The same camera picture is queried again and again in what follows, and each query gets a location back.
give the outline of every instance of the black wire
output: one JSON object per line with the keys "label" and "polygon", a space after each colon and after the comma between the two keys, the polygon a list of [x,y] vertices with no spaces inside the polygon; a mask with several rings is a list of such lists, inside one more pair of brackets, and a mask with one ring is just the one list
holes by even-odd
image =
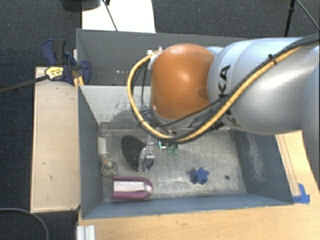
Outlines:
{"label": "black wire", "polygon": [[308,12],[308,10],[302,5],[302,3],[299,0],[296,0],[296,2],[302,8],[302,10],[306,13],[306,15],[310,18],[310,20],[315,25],[315,27],[318,29],[318,31],[320,31],[318,24],[316,23],[315,19],[311,16],[311,14]]}
{"label": "black wire", "polygon": [[49,231],[48,231],[47,225],[38,215],[31,213],[31,212],[24,210],[24,209],[19,209],[19,208],[0,208],[0,212],[18,212],[18,213],[27,214],[28,216],[35,217],[42,224],[42,226],[45,230],[45,237],[46,237],[45,239],[49,240]]}
{"label": "black wire", "polygon": [[192,116],[194,116],[194,115],[196,115],[198,113],[201,113],[201,112],[209,109],[210,107],[216,105],[218,102],[221,102],[221,101],[222,101],[222,99],[219,98],[219,99],[215,100],[214,102],[210,103],[208,106],[206,106],[204,108],[201,108],[201,109],[199,109],[199,110],[197,110],[195,112],[192,112],[192,113],[190,113],[190,114],[188,114],[188,115],[186,115],[186,116],[184,116],[184,117],[182,117],[180,119],[177,119],[175,121],[172,121],[172,122],[169,122],[169,123],[166,123],[166,124],[161,124],[161,126],[165,126],[166,127],[166,126],[171,126],[171,125],[177,124],[177,123],[181,122],[182,120],[190,118],[190,117],[192,117]]}
{"label": "black wire", "polygon": [[[259,71],[262,67],[264,67],[265,65],[267,65],[270,61],[276,59],[277,57],[281,56],[282,54],[290,51],[290,50],[293,50],[297,47],[300,47],[300,46],[306,46],[306,45],[310,45],[312,43],[315,43],[315,42],[319,42],[319,34],[313,34],[313,35],[309,35],[307,37],[303,37],[291,44],[289,44],[288,46],[286,46],[285,48],[283,48],[281,51],[277,52],[276,54],[272,55],[271,57],[269,56],[268,59],[266,59],[264,62],[262,62],[260,65],[258,65],[255,69],[253,69],[249,74],[247,74],[243,79],[242,81],[240,81],[233,89],[232,91],[230,92],[230,94],[228,94],[225,98],[225,101],[222,102],[216,109],[215,111],[218,111],[220,110],[227,102],[227,100],[229,99],[229,97],[231,97],[238,89],[240,86],[243,85],[243,83],[245,81],[248,80],[248,78],[250,78],[253,74],[255,74],[257,71]],[[190,134],[193,134],[195,133],[198,129],[200,129],[202,126],[204,126],[207,121],[209,120],[204,120],[200,125],[198,125],[194,130],[186,133],[186,134],[183,134],[182,136],[179,136],[178,138],[179,139],[182,139],[182,138],[185,138],[187,136],[189,136]],[[201,136],[203,136],[204,134],[206,133],[206,131],[204,131],[203,133],[191,138],[191,139],[188,139],[188,140],[184,140],[184,141],[177,141],[177,137],[175,138],[172,138],[170,139],[169,141],[173,140],[175,144],[183,144],[183,143],[188,143],[188,142],[191,142],[191,141],[194,141],[198,138],[200,138]]]}
{"label": "black wire", "polygon": [[24,81],[24,82],[21,82],[21,83],[17,83],[15,85],[8,86],[8,87],[5,87],[5,88],[0,88],[0,94],[6,93],[6,92],[10,92],[10,91],[13,91],[13,90],[16,90],[16,89],[19,89],[21,87],[25,87],[25,86],[28,86],[28,85],[32,85],[32,84],[35,84],[35,83],[38,83],[38,82],[41,82],[41,81],[44,81],[44,80],[47,80],[47,79],[48,79],[48,77],[46,75],[44,75],[44,76],[41,76],[41,77],[38,77],[38,78],[35,78],[35,79],[30,79],[28,81]]}
{"label": "black wire", "polygon": [[149,109],[142,110],[142,111],[140,111],[140,114],[141,114],[141,115],[150,114],[150,110],[149,110]]}
{"label": "black wire", "polygon": [[155,117],[155,116],[151,116],[151,117],[148,117],[148,115],[143,115],[143,120],[145,122],[148,122],[149,125],[152,125],[154,128],[155,127],[158,127],[160,128],[165,134],[169,134],[169,131],[168,129],[162,125],[162,123]]}
{"label": "black wire", "polygon": [[131,84],[131,92],[132,92],[132,95],[134,93],[134,89],[135,89],[135,86],[136,86],[136,83],[137,83],[137,80],[139,78],[139,75],[141,74],[141,72],[143,71],[143,69],[145,67],[148,66],[148,62],[146,61],[145,63],[143,63],[136,71],[135,75],[133,76],[132,78],[132,84]]}
{"label": "black wire", "polygon": [[290,28],[290,24],[291,24],[291,18],[292,18],[292,14],[295,11],[295,3],[296,0],[291,0],[290,3],[290,7],[289,7],[289,12],[288,12],[288,18],[286,20],[286,26],[285,26],[285,31],[284,31],[284,36],[287,37],[288,33],[289,33],[289,28]]}
{"label": "black wire", "polygon": [[118,31],[117,26],[116,26],[116,24],[115,24],[115,22],[114,22],[114,18],[113,18],[112,15],[111,15],[111,12],[110,12],[110,10],[109,10],[108,5],[106,4],[106,1],[105,1],[105,0],[102,0],[102,2],[103,2],[103,4],[104,4],[106,10],[108,11],[108,14],[109,14],[109,16],[110,16],[110,19],[111,19],[111,21],[112,21],[112,24],[113,24],[113,27],[114,27],[115,31]]}
{"label": "black wire", "polygon": [[141,108],[140,108],[141,110],[144,107],[144,91],[145,91],[147,72],[148,72],[148,64],[145,64],[144,72],[143,72],[143,79],[142,79],[142,84],[141,84]]}
{"label": "black wire", "polygon": [[[159,140],[159,141],[163,141],[165,143],[170,143],[170,144],[184,144],[184,143],[189,143],[189,142],[192,142],[198,138],[200,138],[201,136],[203,136],[207,131],[204,131],[203,133],[201,134],[198,134],[197,136],[193,137],[193,138],[190,138],[188,140],[180,140],[180,139],[183,139],[185,137],[188,137],[189,135],[195,133],[198,129],[200,129],[202,126],[204,126],[208,120],[210,120],[212,118],[212,116],[217,112],[219,111],[227,102],[227,100],[239,89],[239,87],[245,82],[248,80],[248,78],[250,78],[253,74],[255,74],[257,71],[259,71],[262,67],[264,67],[265,65],[267,65],[270,61],[273,61],[274,59],[276,59],[277,57],[281,56],[282,54],[290,51],[290,50],[293,50],[297,47],[300,47],[300,46],[306,46],[306,45],[310,45],[310,44],[313,44],[315,42],[319,42],[319,34],[313,34],[313,35],[309,35],[309,36],[306,36],[306,37],[303,37],[289,45],[287,45],[285,48],[283,48],[281,51],[277,52],[276,54],[274,55],[271,55],[268,56],[268,59],[266,59],[265,61],[263,61],[261,64],[259,64],[256,68],[254,68],[250,73],[248,73],[233,89],[232,91],[226,95],[225,97],[223,97],[223,101],[219,104],[219,106],[217,106],[215,108],[215,110],[213,111],[212,114],[210,114],[206,120],[203,120],[203,122],[199,125],[197,125],[197,127],[195,127],[194,129],[188,131],[187,133],[184,133],[182,135],[179,135],[179,136],[175,136],[173,138],[161,138],[155,134],[153,134],[152,132],[150,132],[142,123],[140,124],[140,126],[142,127],[142,129],[147,132],[149,135],[153,136],[155,139]],[[139,119],[137,117],[137,115],[135,113],[133,113],[133,116],[135,117],[135,119],[139,122]],[[216,124],[214,124],[212,127],[213,129],[215,129],[216,127],[219,127],[220,125],[220,122],[218,121]]]}

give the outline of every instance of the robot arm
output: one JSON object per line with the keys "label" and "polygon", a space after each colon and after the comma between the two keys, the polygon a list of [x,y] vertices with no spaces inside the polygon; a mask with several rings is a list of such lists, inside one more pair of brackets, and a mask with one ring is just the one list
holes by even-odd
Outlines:
{"label": "robot arm", "polygon": [[[153,120],[133,100],[134,78],[149,61]],[[190,142],[221,125],[260,135],[302,130],[311,164],[319,163],[319,35],[173,45],[139,61],[127,87],[141,127],[165,143]]]}

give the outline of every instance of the blue tape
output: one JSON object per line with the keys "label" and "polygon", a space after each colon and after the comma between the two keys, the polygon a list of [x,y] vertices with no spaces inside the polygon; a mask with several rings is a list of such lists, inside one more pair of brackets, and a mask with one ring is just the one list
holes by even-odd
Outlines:
{"label": "blue tape", "polygon": [[296,195],[293,196],[293,202],[295,204],[309,204],[310,203],[310,195],[306,194],[305,187],[303,184],[298,183],[299,189],[300,189],[300,194],[301,195]]}

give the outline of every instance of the purple object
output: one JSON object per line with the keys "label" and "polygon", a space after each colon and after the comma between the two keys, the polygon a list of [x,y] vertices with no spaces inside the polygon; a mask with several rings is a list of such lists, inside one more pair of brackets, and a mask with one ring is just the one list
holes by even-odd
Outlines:
{"label": "purple object", "polygon": [[150,196],[153,186],[152,183],[143,177],[113,177],[114,200],[143,200]]}

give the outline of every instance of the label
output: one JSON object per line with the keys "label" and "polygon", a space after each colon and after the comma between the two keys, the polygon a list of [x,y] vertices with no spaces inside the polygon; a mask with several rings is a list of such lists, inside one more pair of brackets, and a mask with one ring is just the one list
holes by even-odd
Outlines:
{"label": "label", "polygon": [[[226,88],[227,88],[227,81],[228,81],[228,70],[230,69],[231,65],[228,65],[224,68],[222,68],[220,70],[220,78],[219,78],[219,83],[218,83],[218,88],[219,88],[219,98],[224,98],[226,97],[229,93],[225,93]],[[225,118],[232,123],[233,126],[235,127],[241,127],[241,125],[239,125],[237,123],[237,120],[234,118],[234,116],[232,115],[232,112],[230,109],[228,109],[225,112]]]}
{"label": "label", "polygon": [[49,67],[44,71],[49,80],[55,81],[60,80],[64,77],[64,68],[58,66]]}

